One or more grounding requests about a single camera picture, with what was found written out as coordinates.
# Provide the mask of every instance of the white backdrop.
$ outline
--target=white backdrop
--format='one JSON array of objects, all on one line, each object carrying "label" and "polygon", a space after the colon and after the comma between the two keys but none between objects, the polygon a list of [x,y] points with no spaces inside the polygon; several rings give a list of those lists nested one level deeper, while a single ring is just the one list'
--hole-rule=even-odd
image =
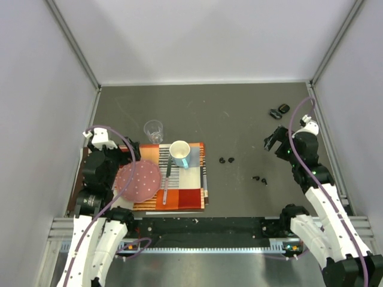
[{"label": "white backdrop", "polygon": [[310,79],[354,0],[56,0],[101,84]]},{"label": "white backdrop", "polygon": [[0,285],[34,286],[96,93],[44,1],[2,1],[0,39]]},{"label": "white backdrop", "polygon": [[316,90],[353,207],[383,250],[383,1],[365,2]]}]

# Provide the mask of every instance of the patchwork cloth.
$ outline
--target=patchwork cloth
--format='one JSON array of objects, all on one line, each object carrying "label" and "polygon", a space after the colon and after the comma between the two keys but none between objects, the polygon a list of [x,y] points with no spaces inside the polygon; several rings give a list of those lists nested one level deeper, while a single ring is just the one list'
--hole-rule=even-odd
[{"label": "patchwork cloth", "polygon": [[202,142],[191,143],[189,168],[184,169],[172,163],[169,177],[166,205],[162,204],[166,169],[168,166],[170,144],[140,145],[141,159],[158,164],[162,174],[161,188],[157,194],[142,203],[127,206],[123,199],[118,199],[121,207],[132,208],[133,211],[164,211],[164,210],[203,210],[208,204],[208,184],[206,178],[205,145]]}]

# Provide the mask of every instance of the polka dot plate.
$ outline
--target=polka dot plate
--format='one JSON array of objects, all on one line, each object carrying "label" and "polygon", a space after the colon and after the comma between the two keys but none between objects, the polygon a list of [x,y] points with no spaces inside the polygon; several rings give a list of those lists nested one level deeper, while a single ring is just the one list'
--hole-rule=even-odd
[{"label": "polka dot plate", "polygon": [[[115,188],[121,192],[132,174],[132,164],[122,167],[115,179]],[[122,198],[134,203],[141,203],[151,199],[161,187],[161,171],[158,165],[150,160],[136,162],[136,170],[132,182],[122,194]]]}]

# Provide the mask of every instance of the red fabric patch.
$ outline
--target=red fabric patch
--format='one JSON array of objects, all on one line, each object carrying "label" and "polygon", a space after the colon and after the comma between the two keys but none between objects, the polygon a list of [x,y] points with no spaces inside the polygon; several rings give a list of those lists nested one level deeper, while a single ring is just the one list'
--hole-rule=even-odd
[{"label": "red fabric patch", "polygon": [[201,189],[180,190],[178,194],[179,209],[200,209],[201,208]]}]

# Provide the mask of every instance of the white mug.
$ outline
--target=white mug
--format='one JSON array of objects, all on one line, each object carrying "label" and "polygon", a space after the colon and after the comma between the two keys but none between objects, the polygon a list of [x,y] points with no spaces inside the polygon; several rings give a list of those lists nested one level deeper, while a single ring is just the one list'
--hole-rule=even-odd
[{"label": "white mug", "polygon": [[176,141],[172,143],[169,148],[170,155],[173,159],[173,162],[185,169],[189,168],[190,161],[190,145],[184,141]]}]

